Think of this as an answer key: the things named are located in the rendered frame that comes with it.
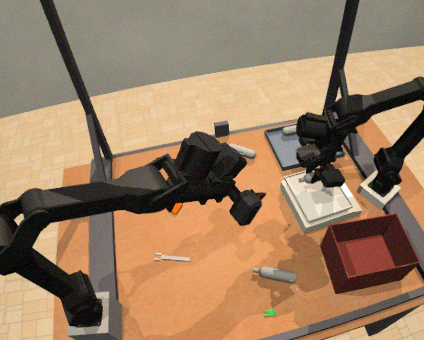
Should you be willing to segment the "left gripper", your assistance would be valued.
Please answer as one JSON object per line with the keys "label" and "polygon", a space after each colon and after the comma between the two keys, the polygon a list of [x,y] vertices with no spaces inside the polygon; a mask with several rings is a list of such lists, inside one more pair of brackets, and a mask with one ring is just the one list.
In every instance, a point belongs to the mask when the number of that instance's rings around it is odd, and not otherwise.
{"label": "left gripper", "polygon": [[[299,143],[301,146],[305,146],[306,144],[313,144],[315,142],[314,139],[308,139],[308,138],[299,138]],[[328,145],[324,140],[318,140],[319,141],[319,148],[325,150],[325,160],[323,165],[321,165],[321,168],[318,169],[312,169],[309,170],[306,168],[306,174],[315,171],[316,174],[314,174],[313,178],[311,179],[311,184],[314,184],[315,182],[321,180],[322,184],[326,188],[331,187],[342,187],[345,183],[345,178],[343,177],[342,173],[339,169],[335,169],[335,167],[330,164],[331,162],[335,162],[336,158],[335,155],[337,152],[341,152],[343,148],[340,147],[333,147]],[[318,177],[317,177],[317,176]],[[320,178],[319,178],[320,177]]]}

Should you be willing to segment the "white digital scale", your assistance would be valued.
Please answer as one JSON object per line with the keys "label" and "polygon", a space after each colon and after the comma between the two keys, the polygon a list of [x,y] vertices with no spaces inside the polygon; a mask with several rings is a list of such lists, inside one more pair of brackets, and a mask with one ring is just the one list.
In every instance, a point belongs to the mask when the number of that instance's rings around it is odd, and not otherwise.
{"label": "white digital scale", "polygon": [[342,187],[331,188],[324,187],[321,181],[314,184],[299,183],[298,179],[305,174],[306,171],[302,171],[285,176],[280,185],[304,234],[362,213],[363,210],[345,183]]}

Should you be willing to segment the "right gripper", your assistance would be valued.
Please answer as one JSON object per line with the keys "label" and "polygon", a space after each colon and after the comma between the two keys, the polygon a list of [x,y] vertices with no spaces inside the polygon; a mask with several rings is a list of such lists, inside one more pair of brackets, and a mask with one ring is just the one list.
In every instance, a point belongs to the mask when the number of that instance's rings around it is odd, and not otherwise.
{"label": "right gripper", "polygon": [[250,225],[262,207],[261,200],[265,197],[266,193],[255,193],[253,189],[241,192],[235,185],[233,188],[217,185],[213,177],[215,176],[210,171],[205,178],[205,195],[198,202],[201,205],[205,205],[207,200],[215,199],[217,203],[220,203],[224,197],[228,196],[233,201],[233,205],[229,210],[233,218],[240,226]]}

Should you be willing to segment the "grey gas cylinder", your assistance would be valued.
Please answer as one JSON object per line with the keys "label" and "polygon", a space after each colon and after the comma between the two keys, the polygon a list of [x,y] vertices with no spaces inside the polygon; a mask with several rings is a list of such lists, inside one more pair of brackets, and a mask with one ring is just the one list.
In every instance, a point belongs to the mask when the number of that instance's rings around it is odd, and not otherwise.
{"label": "grey gas cylinder", "polygon": [[310,173],[305,174],[303,178],[299,178],[298,179],[299,180],[299,183],[301,183],[301,182],[310,183],[311,182],[311,179],[314,176],[314,174],[315,174],[315,172],[310,172]]}
{"label": "grey gas cylinder", "polygon": [[294,283],[297,281],[297,274],[295,272],[286,271],[283,269],[278,268],[271,268],[267,266],[262,266],[259,268],[253,267],[253,272],[258,273],[261,277],[288,282],[288,283]]}
{"label": "grey gas cylinder", "polygon": [[284,127],[282,129],[282,133],[284,135],[291,135],[291,134],[296,134],[296,125],[294,126],[289,126],[289,127]]}
{"label": "grey gas cylinder", "polygon": [[245,156],[248,158],[254,158],[256,156],[256,152],[252,149],[242,147],[233,143],[229,144],[229,146],[237,150],[242,156]]}

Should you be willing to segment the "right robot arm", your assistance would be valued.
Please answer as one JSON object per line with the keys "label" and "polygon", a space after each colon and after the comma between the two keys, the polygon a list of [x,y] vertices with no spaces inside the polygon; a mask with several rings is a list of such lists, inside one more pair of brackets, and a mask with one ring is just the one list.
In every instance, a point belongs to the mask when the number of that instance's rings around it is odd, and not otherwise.
{"label": "right robot arm", "polygon": [[[118,210],[171,213],[175,204],[204,197],[210,171],[217,185],[233,188],[233,179],[246,165],[247,160],[226,142],[195,131],[183,139],[176,159],[167,153],[113,180],[28,189],[0,205],[0,275],[17,273],[59,297],[69,326],[100,326],[102,300],[97,300],[88,274],[81,270],[68,274],[32,248],[40,232],[50,223]],[[18,226],[14,219],[20,214],[24,219]]]}

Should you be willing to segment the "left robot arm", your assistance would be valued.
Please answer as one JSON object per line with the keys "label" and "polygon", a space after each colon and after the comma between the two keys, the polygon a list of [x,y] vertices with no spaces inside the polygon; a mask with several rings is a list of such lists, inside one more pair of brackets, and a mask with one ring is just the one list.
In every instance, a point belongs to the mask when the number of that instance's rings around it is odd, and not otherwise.
{"label": "left robot arm", "polygon": [[[316,140],[313,144],[297,148],[296,159],[303,168],[317,168],[323,165],[326,154],[323,148],[319,148],[318,140],[324,140],[333,147],[340,147],[348,133],[357,134],[356,127],[366,123],[373,115],[418,100],[424,101],[424,77],[421,76],[370,95],[353,94],[341,97],[324,108],[323,115],[306,112],[297,121],[297,136]],[[335,119],[333,112],[336,112],[338,119]],[[374,154],[373,160],[379,175],[377,173],[375,180],[368,186],[381,197],[385,197],[395,185],[399,185],[402,182],[399,172],[405,157],[423,138],[424,105],[422,112],[391,147],[382,147]]]}

